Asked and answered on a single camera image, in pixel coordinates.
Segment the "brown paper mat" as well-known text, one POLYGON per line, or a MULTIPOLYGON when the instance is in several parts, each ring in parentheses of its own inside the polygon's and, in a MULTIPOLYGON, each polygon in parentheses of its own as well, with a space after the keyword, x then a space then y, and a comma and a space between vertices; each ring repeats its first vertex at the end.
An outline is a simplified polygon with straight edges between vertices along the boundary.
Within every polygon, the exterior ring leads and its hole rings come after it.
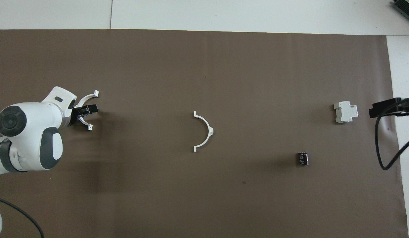
POLYGON ((46 238, 408 237, 368 113, 393 98, 385 36, 0 30, 0 110, 55 86, 100 92, 93 130, 63 129, 49 171, 0 175, 46 238), (339 101, 359 116, 336 123, 339 101), (214 129, 197 152, 194 110, 214 129))

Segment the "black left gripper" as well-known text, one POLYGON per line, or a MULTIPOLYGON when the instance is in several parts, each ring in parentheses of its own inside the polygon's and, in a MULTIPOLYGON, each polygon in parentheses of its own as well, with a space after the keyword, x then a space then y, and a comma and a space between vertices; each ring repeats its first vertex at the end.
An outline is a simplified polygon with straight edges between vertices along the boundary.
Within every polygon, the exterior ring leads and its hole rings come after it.
POLYGON ((97 105, 96 104, 87 104, 83 106, 74 106, 71 111, 70 121, 68 126, 72 126, 82 115, 89 115, 93 113, 97 113, 97 105))

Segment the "grey ribbed device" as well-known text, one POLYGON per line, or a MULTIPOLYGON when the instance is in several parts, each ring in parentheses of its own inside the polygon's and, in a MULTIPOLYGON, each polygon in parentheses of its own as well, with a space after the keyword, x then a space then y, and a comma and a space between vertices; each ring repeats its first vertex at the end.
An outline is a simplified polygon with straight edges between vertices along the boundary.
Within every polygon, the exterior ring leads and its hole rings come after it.
POLYGON ((409 18, 409 0, 393 0, 393 8, 409 18))

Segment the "white half-ring pipe clamp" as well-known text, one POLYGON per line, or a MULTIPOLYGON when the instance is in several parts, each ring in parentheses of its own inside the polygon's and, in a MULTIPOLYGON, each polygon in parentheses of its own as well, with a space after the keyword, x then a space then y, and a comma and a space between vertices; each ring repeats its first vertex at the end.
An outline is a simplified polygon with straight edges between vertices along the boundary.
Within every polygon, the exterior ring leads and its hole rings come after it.
POLYGON ((193 111, 193 117, 203 121, 203 123, 206 125, 206 128, 207 128, 206 139, 204 139, 202 143, 193 146, 193 152, 197 152, 198 148, 206 145, 206 143, 209 141, 210 137, 214 134, 214 129, 210 126, 209 122, 203 116, 198 115, 195 110, 193 111))
MULTIPOLYGON (((84 97, 79 101, 79 103, 78 103, 76 106, 83 106, 89 99, 97 98, 97 97, 99 97, 99 91, 98 91, 98 90, 95 90, 93 94, 89 94, 89 95, 87 95, 87 96, 84 96, 84 97)), ((87 122, 83 119, 84 116, 86 116, 86 115, 82 115, 82 117, 79 118, 78 120, 79 120, 81 123, 83 123, 84 125, 87 126, 87 130, 88 130, 88 131, 92 131, 93 125, 87 123, 87 122)))

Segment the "grey circuit breaker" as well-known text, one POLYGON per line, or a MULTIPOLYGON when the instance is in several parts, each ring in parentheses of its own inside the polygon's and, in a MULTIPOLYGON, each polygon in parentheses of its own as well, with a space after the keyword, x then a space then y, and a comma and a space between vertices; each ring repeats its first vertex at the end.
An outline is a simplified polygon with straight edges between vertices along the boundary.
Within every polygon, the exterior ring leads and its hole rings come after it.
POLYGON ((336 123, 352 122, 353 118, 359 116, 357 105, 350 101, 339 101, 333 104, 333 108, 336 111, 336 123))

